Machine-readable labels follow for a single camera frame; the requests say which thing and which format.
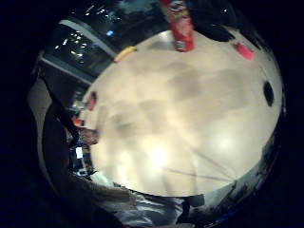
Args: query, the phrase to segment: person's arm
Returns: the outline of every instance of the person's arm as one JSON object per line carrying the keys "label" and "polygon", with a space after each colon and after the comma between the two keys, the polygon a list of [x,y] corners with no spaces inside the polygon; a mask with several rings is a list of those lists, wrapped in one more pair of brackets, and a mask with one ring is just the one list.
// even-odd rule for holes
{"label": "person's arm", "polygon": [[74,144],[76,144],[77,141],[79,141],[79,132],[78,132],[76,126],[74,125],[73,121],[69,118],[64,106],[61,104],[61,102],[56,98],[56,96],[50,90],[46,79],[42,78],[42,80],[45,82],[49,96],[51,97],[53,104],[56,107],[56,117],[60,120],[60,122],[65,126],[65,128],[68,130],[68,132],[73,137],[73,140],[69,144],[69,147],[71,147]]}

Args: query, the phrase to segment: red object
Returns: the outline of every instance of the red object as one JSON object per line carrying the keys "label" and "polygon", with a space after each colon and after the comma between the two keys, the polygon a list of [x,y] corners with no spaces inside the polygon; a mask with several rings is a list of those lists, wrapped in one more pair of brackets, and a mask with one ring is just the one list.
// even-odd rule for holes
{"label": "red object", "polygon": [[83,126],[85,123],[83,120],[80,120],[77,118],[73,118],[72,121],[74,122],[74,125],[76,125],[76,126]]}
{"label": "red object", "polygon": [[249,47],[247,47],[245,44],[242,44],[241,42],[237,42],[237,51],[244,58],[248,60],[252,60],[255,57],[255,53]]}
{"label": "red object", "polygon": [[167,21],[170,23],[176,49],[190,51],[194,48],[194,27],[189,10],[183,0],[160,0]]}

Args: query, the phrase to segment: yellow object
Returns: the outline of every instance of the yellow object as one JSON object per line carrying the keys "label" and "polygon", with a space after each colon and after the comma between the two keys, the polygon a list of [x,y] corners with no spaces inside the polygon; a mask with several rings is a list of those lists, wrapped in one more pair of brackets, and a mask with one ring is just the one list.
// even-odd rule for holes
{"label": "yellow object", "polygon": [[125,56],[127,56],[128,54],[136,51],[137,48],[135,46],[130,46],[130,47],[126,47],[124,50],[121,51],[121,53],[119,53],[116,58],[114,59],[115,63],[120,62]]}

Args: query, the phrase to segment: desk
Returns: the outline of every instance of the desk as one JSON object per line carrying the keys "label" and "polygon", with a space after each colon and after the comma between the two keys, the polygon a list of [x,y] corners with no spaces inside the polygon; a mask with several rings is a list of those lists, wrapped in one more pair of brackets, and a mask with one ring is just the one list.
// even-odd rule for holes
{"label": "desk", "polygon": [[97,92],[94,111],[81,113],[86,127],[101,132],[91,147],[97,170],[145,194],[185,197],[215,191],[259,162],[282,104],[279,70],[271,53],[231,32],[254,60],[236,51],[236,40],[197,32],[193,51],[176,52],[165,31],[104,71],[85,95]]}

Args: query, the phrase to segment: red bottle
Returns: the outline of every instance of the red bottle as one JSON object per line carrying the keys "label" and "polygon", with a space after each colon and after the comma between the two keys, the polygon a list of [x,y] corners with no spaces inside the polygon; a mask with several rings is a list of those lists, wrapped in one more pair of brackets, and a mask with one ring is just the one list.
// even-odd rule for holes
{"label": "red bottle", "polygon": [[160,0],[167,21],[170,23],[178,51],[194,48],[194,27],[189,10],[183,0]]}

